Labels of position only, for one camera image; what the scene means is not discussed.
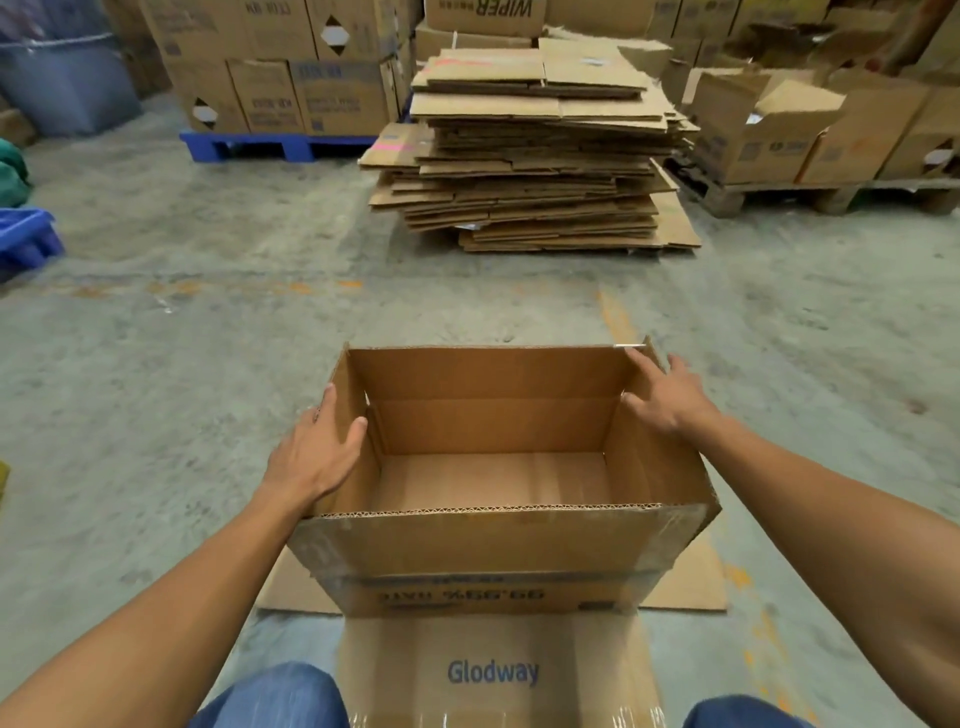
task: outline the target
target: blue plastic pallet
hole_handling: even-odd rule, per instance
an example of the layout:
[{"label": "blue plastic pallet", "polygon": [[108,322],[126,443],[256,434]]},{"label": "blue plastic pallet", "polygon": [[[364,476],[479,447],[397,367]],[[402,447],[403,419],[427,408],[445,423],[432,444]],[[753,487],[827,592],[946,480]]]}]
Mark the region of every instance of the blue plastic pallet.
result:
[{"label": "blue plastic pallet", "polygon": [[186,142],[193,160],[203,163],[227,161],[235,157],[239,148],[253,144],[278,144],[284,159],[305,163],[317,160],[313,150],[315,144],[369,147],[376,141],[375,136],[307,136],[292,133],[183,132],[180,138]]},{"label": "blue plastic pallet", "polygon": [[54,232],[54,216],[45,209],[0,207],[0,259],[16,268],[42,268],[64,253]]}]

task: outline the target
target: gray floor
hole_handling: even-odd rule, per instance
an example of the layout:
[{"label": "gray floor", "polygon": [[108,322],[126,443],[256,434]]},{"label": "gray floor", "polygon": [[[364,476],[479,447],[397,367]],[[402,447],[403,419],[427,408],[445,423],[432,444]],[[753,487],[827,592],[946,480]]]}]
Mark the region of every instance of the gray floor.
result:
[{"label": "gray floor", "polygon": [[[696,255],[474,257],[369,214],[349,159],[195,165],[180,124],[161,97],[28,154],[70,255],[0,303],[0,695],[241,507],[346,340],[650,333],[762,434],[960,518],[956,216],[690,206]],[[824,726],[919,725],[715,480],[730,613],[645,616],[669,724],[751,692]],[[330,668],[340,628],[252,617],[221,684]]]}]

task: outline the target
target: blue jeans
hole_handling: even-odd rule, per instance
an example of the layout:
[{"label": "blue jeans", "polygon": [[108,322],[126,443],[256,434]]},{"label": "blue jeans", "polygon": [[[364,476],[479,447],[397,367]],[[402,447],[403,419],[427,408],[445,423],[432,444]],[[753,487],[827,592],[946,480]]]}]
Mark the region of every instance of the blue jeans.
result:
[{"label": "blue jeans", "polygon": [[[698,703],[684,728],[808,728],[804,720],[748,695]],[[333,678],[307,663],[284,663],[230,686],[187,728],[349,728]]]}]

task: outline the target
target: gray plastic bin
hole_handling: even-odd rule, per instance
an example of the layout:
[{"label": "gray plastic bin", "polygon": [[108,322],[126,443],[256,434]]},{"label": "gray plastic bin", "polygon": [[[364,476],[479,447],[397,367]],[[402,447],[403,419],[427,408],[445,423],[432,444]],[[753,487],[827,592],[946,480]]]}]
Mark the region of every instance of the gray plastic bin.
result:
[{"label": "gray plastic bin", "polygon": [[96,134],[143,113],[110,33],[0,44],[0,89],[43,136]]}]

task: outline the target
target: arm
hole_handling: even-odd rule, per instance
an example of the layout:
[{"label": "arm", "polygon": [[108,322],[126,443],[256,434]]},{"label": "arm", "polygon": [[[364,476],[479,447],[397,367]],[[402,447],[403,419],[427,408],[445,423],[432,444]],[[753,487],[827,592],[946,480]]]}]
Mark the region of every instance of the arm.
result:
[{"label": "arm", "polygon": [[341,444],[335,401],[331,384],[274,450],[240,515],[0,703],[0,728],[185,725],[297,521],[356,463],[367,421]]},{"label": "arm", "polygon": [[666,375],[626,351],[651,383],[636,415],[709,460],[908,708],[960,725],[960,527],[724,416],[679,357]]}]

